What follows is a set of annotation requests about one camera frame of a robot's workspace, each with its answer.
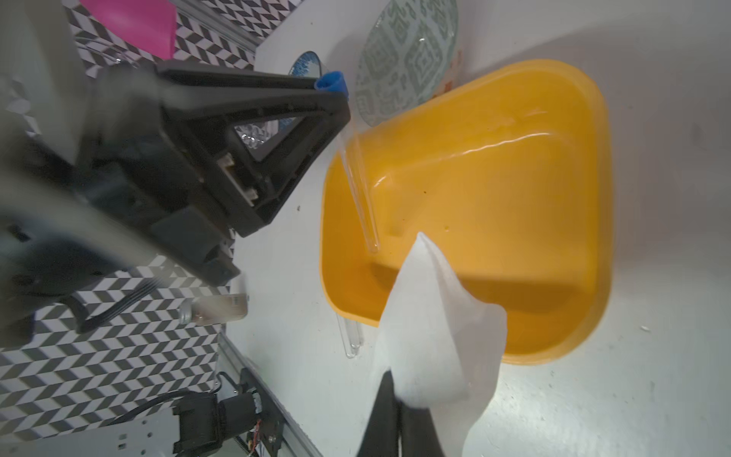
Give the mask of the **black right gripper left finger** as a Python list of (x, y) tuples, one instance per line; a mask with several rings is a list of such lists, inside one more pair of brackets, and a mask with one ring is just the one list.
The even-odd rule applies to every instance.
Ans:
[(400, 407), (390, 371), (383, 374), (357, 457), (399, 455)]

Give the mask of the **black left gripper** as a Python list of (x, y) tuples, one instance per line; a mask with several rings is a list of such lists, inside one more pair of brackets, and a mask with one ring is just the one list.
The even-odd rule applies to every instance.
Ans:
[[(95, 331), (177, 266), (208, 286), (232, 280), (230, 227), (247, 237), (268, 226), (351, 119), (346, 95), (316, 83), (192, 62), (117, 64), (95, 82), (74, 163), (3, 114), (2, 341), (32, 341), (37, 313), (55, 304), (78, 333)], [(108, 310), (76, 298), (156, 255), (167, 258), (160, 272)]]

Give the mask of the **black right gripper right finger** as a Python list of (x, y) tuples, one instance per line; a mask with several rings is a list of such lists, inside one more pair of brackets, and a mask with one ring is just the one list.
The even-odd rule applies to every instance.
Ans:
[(402, 404), (400, 430), (403, 457), (445, 456), (429, 409)]

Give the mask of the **white wiping cloth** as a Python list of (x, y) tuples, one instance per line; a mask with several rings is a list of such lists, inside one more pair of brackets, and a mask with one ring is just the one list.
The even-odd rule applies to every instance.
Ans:
[(374, 370), (392, 374), (397, 400), (431, 413), (445, 455), (464, 455), (493, 399), (506, 337), (506, 310), (468, 292), (418, 233), (381, 316)]

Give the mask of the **clear test tube blue cap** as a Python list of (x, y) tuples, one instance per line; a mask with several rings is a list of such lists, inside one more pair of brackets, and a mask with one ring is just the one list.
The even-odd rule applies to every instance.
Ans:
[[(350, 100), (346, 78), (342, 72), (323, 74), (316, 81), (315, 89), (317, 91), (327, 91), (328, 93), (341, 93), (346, 97), (346, 101)], [(351, 196), (363, 231), (365, 245), (370, 253), (375, 254), (380, 249), (380, 240), (374, 219), (358, 126), (353, 115), (338, 135), (338, 152), (340, 153), (346, 179), (348, 179), (348, 186), (350, 186)]]

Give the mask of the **blue floral ceramic bowl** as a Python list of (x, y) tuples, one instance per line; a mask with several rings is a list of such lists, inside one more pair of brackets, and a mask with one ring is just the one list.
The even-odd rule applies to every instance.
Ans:
[(292, 64), (290, 76), (319, 79), (325, 73), (318, 54), (314, 51), (302, 53)]

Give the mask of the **pink plastic cup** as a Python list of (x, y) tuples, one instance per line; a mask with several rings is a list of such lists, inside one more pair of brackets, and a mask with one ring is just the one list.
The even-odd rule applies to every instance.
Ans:
[(173, 59), (177, 9), (167, 0), (81, 0), (91, 15), (127, 43), (151, 55)]

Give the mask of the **green patterned ceramic bowl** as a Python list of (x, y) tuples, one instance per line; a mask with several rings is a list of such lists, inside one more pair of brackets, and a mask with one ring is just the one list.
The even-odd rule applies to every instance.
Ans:
[(355, 106), (376, 127), (456, 87), (464, 61), (454, 0), (391, 1), (371, 29), (355, 78)]

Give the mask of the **small clear vial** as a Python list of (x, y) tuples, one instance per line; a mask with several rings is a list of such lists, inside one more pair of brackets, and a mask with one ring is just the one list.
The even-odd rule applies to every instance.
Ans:
[(245, 294), (211, 295), (188, 300), (179, 308), (181, 325), (210, 326), (243, 319), (249, 313)]

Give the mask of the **yellow plastic tub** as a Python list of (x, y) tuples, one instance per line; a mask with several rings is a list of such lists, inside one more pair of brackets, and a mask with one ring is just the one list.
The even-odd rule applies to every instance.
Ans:
[(508, 314), (504, 361), (572, 352), (607, 307), (611, 139), (605, 99), (556, 60), (508, 65), (357, 136), (379, 247), (340, 158), (324, 184), (320, 276), (340, 315), (377, 326), (416, 236)]

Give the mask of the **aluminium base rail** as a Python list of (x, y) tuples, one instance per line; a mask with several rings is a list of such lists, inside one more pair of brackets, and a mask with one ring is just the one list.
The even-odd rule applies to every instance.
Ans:
[(244, 432), (234, 442), (246, 456), (319, 456), (321, 452), (257, 373), (253, 363), (224, 333), (217, 337), (218, 397), (226, 402), (244, 396), (238, 416)]

